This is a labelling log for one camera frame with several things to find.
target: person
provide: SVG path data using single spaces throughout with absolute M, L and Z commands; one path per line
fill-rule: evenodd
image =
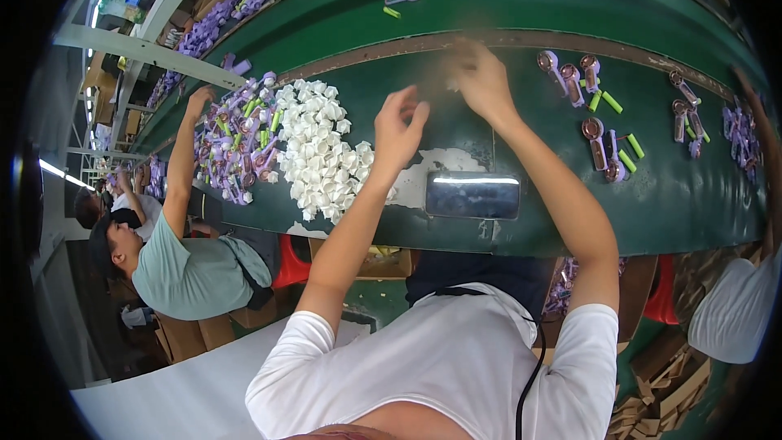
M 121 193 L 114 200 L 112 212 L 122 209 L 132 209 L 141 225 L 138 228 L 134 228 L 135 232 L 144 242 L 146 242 L 149 241 L 152 236 L 152 230 L 157 224 L 157 220 L 160 217 L 160 211 L 163 207 L 159 200 L 152 196 L 142 194 L 142 178 L 143 174 L 141 172 L 136 174 L 134 184 L 135 191 L 133 191 L 127 180 L 127 173 L 121 171 L 117 175 L 117 182 L 120 186 Z
M 121 172 L 117 175 L 116 187 L 103 183 L 103 192 L 91 192 L 85 187 L 80 189 L 73 201 L 76 220 L 85 230 L 91 230 L 95 223 L 107 211 L 119 211 L 114 215 L 115 220 L 127 222 L 134 229 L 141 229 L 147 222 L 149 223 L 142 233 L 149 239 L 152 227 L 157 220 L 157 214 L 160 213 L 160 202 L 148 195 L 141 194 L 142 174 L 136 174 L 136 191 L 131 187 L 127 174 Z M 117 197 L 110 194 L 112 189 Z
M 126 304 L 120 310 L 120 318 L 122 318 L 122 324 L 129 330 L 132 330 L 134 327 L 143 327 L 152 322 L 152 308 L 142 306 L 131 309 L 131 306 Z
M 334 348 L 343 298 L 428 117 L 429 105 L 417 102 L 410 86 L 386 98 L 375 119 L 370 175 L 315 256 L 296 311 L 247 388 L 246 406 L 264 438 L 605 436 L 619 333 L 619 252 L 611 223 L 519 116 L 503 63 L 480 43 L 459 40 L 455 51 L 451 75 L 464 100 L 515 152 L 579 260 L 553 362 L 541 366 L 531 351 L 533 313 L 540 315 L 531 296 L 515 279 L 484 278 L 492 272 L 484 265 L 462 276 L 419 265 L 406 281 L 415 300 L 409 310 L 374 334 Z M 437 277 L 445 287 L 437 287 Z M 411 287 L 419 279 L 430 290 L 415 299 Z
M 718 276 L 713 283 L 706 279 L 709 275 L 694 278 L 702 300 L 690 306 L 693 311 L 684 313 L 679 322 L 691 347 L 722 362 L 741 364 L 758 355 L 782 278 L 782 147 L 747 75 L 738 68 L 734 71 L 756 123 L 768 184 L 768 227 L 761 261 L 756 268 L 748 259 L 723 259 L 723 265 L 714 266 L 721 272 L 712 273 Z
M 147 306 L 175 319 L 207 319 L 246 306 L 260 309 L 273 296 L 279 271 L 274 233 L 256 230 L 243 239 L 182 239 L 192 185 L 194 131 L 204 103 L 214 100 L 209 86 L 190 96 L 168 162 L 163 209 L 146 243 L 125 222 L 107 212 L 94 225 L 89 250 L 107 277 L 132 282 Z

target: smartphone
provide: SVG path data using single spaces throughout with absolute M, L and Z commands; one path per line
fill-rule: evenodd
M 430 216 L 515 220 L 520 199 L 517 176 L 461 171 L 426 174 L 424 211 Z

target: fluorescent light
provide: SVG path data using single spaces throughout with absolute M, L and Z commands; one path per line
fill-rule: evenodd
M 445 179 L 443 177 L 436 177 L 433 182 L 435 183 L 510 183 L 518 185 L 518 180 L 515 179 Z
M 63 172 L 62 170 L 58 169 L 57 167 L 55 167 L 53 165 L 50 165 L 50 164 L 46 163 L 45 161 L 41 160 L 40 158 L 38 159 L 38 164 L 45 171 L 53 173 L 53 174 L 55 174 L 58 177 L 64 177 L 65 176 L 65 172 Z
M 74 176 L 66 175 L 65 176 L 65 180 L 67 180 L 68 182 L 71 182 L 71 183 L 75 183 L 76 185 L 80 185 L 82 187 L 86 187 L 90 191 L 94 191 L 94 187 L 87 185 L 86 183 L 82 182 L 81 180 L 78 180 Z

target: dark hair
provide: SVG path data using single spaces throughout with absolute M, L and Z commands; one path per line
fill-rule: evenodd
M 92 193 L 86 187 L 82 187 L 76 193 L 73 209 L 76 212 L 76 220 L 85 230 L 91 230 L 100 218 L 100 210 L 92 200 Z

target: light green t-shirt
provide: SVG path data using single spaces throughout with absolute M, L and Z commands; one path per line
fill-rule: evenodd
M 161 213 L 138 254 L 133 286 L 147 306 L 166 316 L 185 321 L 219 316 L 245 306 L 253 295 L 236 257 L 261 287 L 271 285 L 266 264 L 244 241 L 180 240 Z

